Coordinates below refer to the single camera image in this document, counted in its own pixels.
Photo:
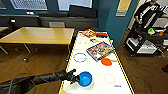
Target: blue cup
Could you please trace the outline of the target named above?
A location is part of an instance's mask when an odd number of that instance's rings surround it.
[[[89,86],[92,83],[92,75],[89,72],[82,72],[79,74],[80,81],[78,84],[82,87]]]

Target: wall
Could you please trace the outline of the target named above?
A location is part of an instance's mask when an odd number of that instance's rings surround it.
[[[129,19],[135,9],[138,0],[132,0],[126,16],[116,17],[116,11],[120,0],[100,0],[99,2],[99,29],[107,31],[110,39],[114,40],[117,48],[125,32]]]
[[[38,15],[38,13],[41,12],[41,10],[20,10],[20,9],[15,10],[10,0],[2,0],[2,2],[4,3],[7,9],[0,9],[0,14],[27,15],[26,14],[27,11],[32,11],[35,13],[35,15]],[[59,12],[57,0],[46,0],[46,4],[48,8],[47,11]],[[92,5],[93,5],[93,8],[98,9],[99,0],[93,0]]]

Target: white wall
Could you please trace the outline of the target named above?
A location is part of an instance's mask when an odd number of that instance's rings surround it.
[[[143,3],[145,3],[145,2],[148,2],[148,1],[150,1],[150,0],[139,0],[139,3],[138,3],[138,5],[137,5],[137,8],[135,9],[135,12],[137,11],[137,9],[143,4]],[[157,1],[161,6],[168,6],[168,1],[167,0],[158,0]],[[130,19],[130,22],[128,23],[128,27],[127,28],[129,28],[129,29],[131,29],[132,28],[132,25],[133,25],[133,23],[134,23],[134,21],[135,21],[135,19],[134,19],[134,17],[132,17],[131,19]],[[161,19],[158,19],[157,21],[156,21],[156,23],[154,24],[154,26],[161,26],[161,27],[166,27],[166,26],[168,26],[168,19],[164,19],[164,18],[161,18]]]

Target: table leg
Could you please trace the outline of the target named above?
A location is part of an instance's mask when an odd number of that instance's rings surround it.
[[[1,45],[0,48],[4,51],[5,54],[8,54],[8,52]]]
[[[30,50],[30,48],[26,45],[26,44],[24,44],[24,46],[26,47],[26,49],[27,49],[27,51],[29,52],[26,56],[25,56],[25,58],[23,59],[25,62],[28,62],[27,61],[27,58],[31,55],[31,54],[33,54],[34,52],[36,52],[37,51],[37,48],[34,48],[32,51]]]

